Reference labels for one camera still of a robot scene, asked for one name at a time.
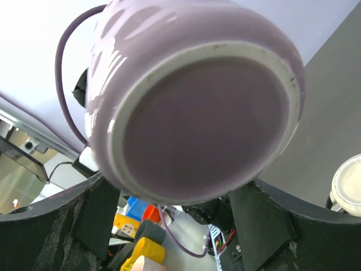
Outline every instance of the white lid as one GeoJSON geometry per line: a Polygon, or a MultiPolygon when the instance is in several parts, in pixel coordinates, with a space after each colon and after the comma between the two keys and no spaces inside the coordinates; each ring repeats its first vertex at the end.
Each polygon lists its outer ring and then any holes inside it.
{"type": "Polygon", "coordinates": [[[331,193],[346,212],[361,216],[361,154],[339,167],[333,176],[331,193]]]}

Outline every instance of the pink object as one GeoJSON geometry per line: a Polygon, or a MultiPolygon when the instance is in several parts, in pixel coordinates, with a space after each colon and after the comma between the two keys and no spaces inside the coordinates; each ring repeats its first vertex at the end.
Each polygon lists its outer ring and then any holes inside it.
{"type": "Polygon", "coordinates": [[[135,261],[131,271],[167,271],[167,269],[163,265],[141,256],[135,261]]]}

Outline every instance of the yellow object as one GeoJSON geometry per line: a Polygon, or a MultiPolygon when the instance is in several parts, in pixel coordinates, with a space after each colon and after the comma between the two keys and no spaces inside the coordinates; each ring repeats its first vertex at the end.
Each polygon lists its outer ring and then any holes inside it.
{"type": "Polygon", "coordinates": [[[134,220],[133,218],[121,215],[117,213],[115,215],[113,225],[123,231],[125,234],[129,235],[130,237],[134,238],[135,233],[137,232],[140,222],[134,220]]]}
{"type": "Polygon", "coordinates": [[[162,264],[165,258],[165,249],[156,242],[143,237],[134,247],[130,257],[131,262],[135,263],[140,256],[147,257],[156,263],[162,264]]]}
{"type": "Polygon", "coordinates": [[[131,268],[133,267],[134,263],[131,262],[131,258],[128,258],[125,263],[123,263],[122,267],[120,268],[120,271],[131,271],[131,268]]]}

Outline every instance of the mug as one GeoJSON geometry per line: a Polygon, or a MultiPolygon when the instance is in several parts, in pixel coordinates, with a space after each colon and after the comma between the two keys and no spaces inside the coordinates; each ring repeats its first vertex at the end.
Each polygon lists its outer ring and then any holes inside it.
{"type": "Polygon", "coordinates": [[[95,30],[86,132],[115,187],[189,205],[247,184],[305,101],[294,44],[231,0],[113,0],[95,30]]]}

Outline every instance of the gray wall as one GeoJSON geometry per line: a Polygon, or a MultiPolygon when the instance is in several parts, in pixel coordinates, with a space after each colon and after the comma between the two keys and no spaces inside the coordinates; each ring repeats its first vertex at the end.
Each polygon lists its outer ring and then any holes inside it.
{"type": "Polygon", "coordinates": [[[285,153],[261,176],[320,206],[337,168],[361,153],[360,26],[358,4],[306,66],[307,98],[300,126],[285,153]]]}

